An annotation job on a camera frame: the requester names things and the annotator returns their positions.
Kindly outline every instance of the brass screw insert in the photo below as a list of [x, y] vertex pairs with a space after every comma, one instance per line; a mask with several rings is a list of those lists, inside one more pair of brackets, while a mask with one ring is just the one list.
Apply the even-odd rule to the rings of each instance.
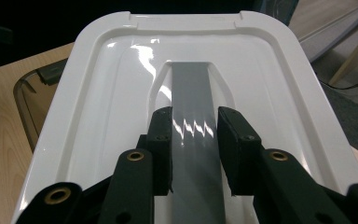
[[127, 155], [127, 160], [129, 161], [140, 161], [145, 157], [144, 153], [141, 152], [132, 152]]
[[62, 203], [69, 198], [71, 190], [67, 187], [56, 188], [48, 193], [45, 197], [46, 204]]
[[279, 152], [279, 151], [273, 151], [269, 153], [270, 157], [274, 159], [275, 161], [287, 161], [289, 158], [285, 153]]

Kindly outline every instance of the dark background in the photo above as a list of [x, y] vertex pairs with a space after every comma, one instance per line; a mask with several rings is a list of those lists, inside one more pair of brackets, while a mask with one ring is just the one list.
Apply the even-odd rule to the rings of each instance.
[[0, 0], [0, 27], [7, 28], [12, 34], [10, 43], [0, 41], [0, 66], [72, 43], [90, 22], [109, 13], [239, 13], [255, 10], [260, 1]]

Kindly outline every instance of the table surface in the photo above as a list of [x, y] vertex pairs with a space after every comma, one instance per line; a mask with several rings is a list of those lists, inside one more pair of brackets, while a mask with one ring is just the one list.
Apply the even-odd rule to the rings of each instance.
[[[33, 156], [13, 88], [26, 73], [68, 58], [72, 47], [73, 43], [0, 67], [0, 223], [12, 218]], [[358, 160], [358, 150], [353, 153]]]

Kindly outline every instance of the gray plastic strip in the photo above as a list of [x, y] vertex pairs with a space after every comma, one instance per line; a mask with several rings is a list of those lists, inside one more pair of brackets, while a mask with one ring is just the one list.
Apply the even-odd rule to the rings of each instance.
[[172, 64], [172, 223], [225, 223], [207, 63]]

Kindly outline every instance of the white plastic tray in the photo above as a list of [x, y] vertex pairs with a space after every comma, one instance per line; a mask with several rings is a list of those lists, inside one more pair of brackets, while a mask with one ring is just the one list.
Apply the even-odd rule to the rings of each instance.
[[[213, 106], [239, 110], [265, 148], [292, 153], [320, 184], [346, 193], [358, 163], [293, 33], [256, 12], [131, 15], [92, 22], [78, 36], [56, 91], [12, 219], [56, 182], [86, 189], [110, 176], [118, 155], [171, 105], [173, 62], [208, 64]], [[227, 223], [258, 223], [252, 197], [230, 197]], [[156, 197], [156, 223], [171, 223]]]

